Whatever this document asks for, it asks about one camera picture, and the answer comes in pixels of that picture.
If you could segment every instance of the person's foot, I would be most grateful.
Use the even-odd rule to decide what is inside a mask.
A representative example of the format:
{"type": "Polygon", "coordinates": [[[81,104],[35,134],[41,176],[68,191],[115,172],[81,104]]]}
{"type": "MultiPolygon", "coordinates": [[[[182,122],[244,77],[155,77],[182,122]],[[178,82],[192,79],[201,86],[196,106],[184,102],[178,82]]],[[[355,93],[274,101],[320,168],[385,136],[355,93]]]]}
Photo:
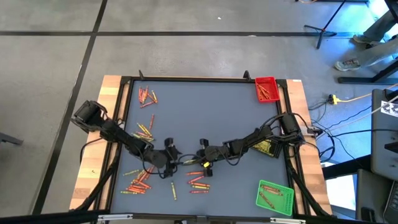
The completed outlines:
{"type": "Polygon", "coordinates": [[[361,65],[359,64],[359,61],[356,59],[350,59],[345,62],[336,62],[335,63],[335,68],[339,71],[345,72],[345,71],[355,71],[359,69],[361,65]]]}
{"type": "Polygon", "coordinates": [[[372,41],[374,41],[368,37],[365,37],[365,35],[354,35],[353,40],[360,44],[370,44],[372,41]]]}

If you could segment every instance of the pants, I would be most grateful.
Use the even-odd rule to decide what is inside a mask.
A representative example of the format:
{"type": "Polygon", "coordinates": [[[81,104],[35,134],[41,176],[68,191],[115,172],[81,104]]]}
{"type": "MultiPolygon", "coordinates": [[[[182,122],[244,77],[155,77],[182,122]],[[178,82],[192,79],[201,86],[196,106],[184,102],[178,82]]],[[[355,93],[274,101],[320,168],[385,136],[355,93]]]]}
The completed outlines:
{"type": "MultiPolygon", "coordinates": [[[[395,24],[394,17],[388,11],[364,32],[364,36],[374,41],[380,41],[384,37],[384,34],[395,24]]],[[[393,54],[398,54],[398,38],[359,52],[356,59],[362,67],[367,67],[393,54]]]]}

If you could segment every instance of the red container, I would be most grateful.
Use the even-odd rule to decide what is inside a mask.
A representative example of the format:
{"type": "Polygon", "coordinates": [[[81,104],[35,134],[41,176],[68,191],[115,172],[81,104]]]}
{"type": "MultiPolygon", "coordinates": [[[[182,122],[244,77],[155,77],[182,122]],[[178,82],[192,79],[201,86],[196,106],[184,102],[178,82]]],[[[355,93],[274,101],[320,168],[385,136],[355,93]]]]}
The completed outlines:
{"type": "Polygon", "coordinates": [[[256,92],[257,92],[257,98],[259,99],[260,103],[273,103],[280,99],[278,86],[276,85],[274,77],[256,78],[256,92]],[[269,92],[269,99],[265,99],[264,95],[261,94],[260,88],[257,85],[262,86],[269,92]]]}

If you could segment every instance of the green tray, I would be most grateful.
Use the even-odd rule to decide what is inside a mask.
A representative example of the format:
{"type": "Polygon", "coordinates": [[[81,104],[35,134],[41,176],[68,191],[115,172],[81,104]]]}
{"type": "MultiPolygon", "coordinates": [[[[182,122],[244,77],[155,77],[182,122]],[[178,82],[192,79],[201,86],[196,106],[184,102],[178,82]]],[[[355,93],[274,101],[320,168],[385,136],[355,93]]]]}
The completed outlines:
{"type": "Polygon", "coordinates": [[[259,182],[259,190],[257,192],[256,205],[262,208],[266,208],[272,210],[274,212],[278,212],[284,215],[291,216],[292,208],[293,208],[293,198],[294,198],[294,190],[288,187],[281,186],[279,184],[274,184],[272,182],[268,182],[265,180],[260,180],[259,182]],[[276,195],[264,190],[261,185],[266,185],[269,187],[273,187],[275,189],[279,189],[283,195],[276,195]],[[271,208],[269,204],[260,196],[260,192],[266,196],[266,198],[273,204],[275,209],[271,208]]]}

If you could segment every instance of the floor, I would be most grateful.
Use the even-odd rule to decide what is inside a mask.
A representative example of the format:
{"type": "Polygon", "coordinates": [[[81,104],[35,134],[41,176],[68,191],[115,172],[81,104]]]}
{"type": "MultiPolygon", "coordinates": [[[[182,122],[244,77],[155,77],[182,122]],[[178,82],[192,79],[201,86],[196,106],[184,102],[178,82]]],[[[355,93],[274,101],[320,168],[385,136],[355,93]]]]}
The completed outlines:
{"type": "MultiPolygon", "coordinates": [[[[0,1],[0,132],[24,140],[22,146],[0,144],[0,217],[29,213],[78,74],[84,79],[76,106],[97,98],[103,75],[136,75],[139,69],[145,75],[205,77],[241,77],[249,70],[252,77],[301,79],[308,105],[314,105],[329,94],[349,99],[383,88],[342,85],[336,78],[371,77],[391,62],[387,59],[356,72],[335,70],[336,60],[348,59],[363,49],[347,35],[325,39],[320,50],[315,49],[314,37],[97,36],[84,72],[80,68],[85,68],[82,61],[90,36],[83,34],[91,32],[96,21],[99,31],[301,33],[313,32],[304,29],[304,24],[324,26],[339,5],[293,0],[108,0],[102,20],[97,20],[101,3],[0,1]],[[74,35],[7,35],[1,31],[70,31],[74,35]]],[[[347,3],[329,29],[363,32],[374,16],[365,3],[347,3]]],[[[369,105],[370,98],[328,105],[320,122],[329,126],[369,105]]],[[[320,108],[311,116],[317,119],[322,113],[320,108]]],[[[370,119],[336,133],[368,127],[370,119]]],[[[342,136],[341,140],[354,157],[370,152],[369,133],[342,136]]],[[[43,212],[68,210],[79,150],[85,141],[86,134],[70,125],[43,212]]],[[[330,143],[325,138],[318,146],[325,149],[330,143]]],[[[349,159],[337,146],[333,160],[349,159]]]]}

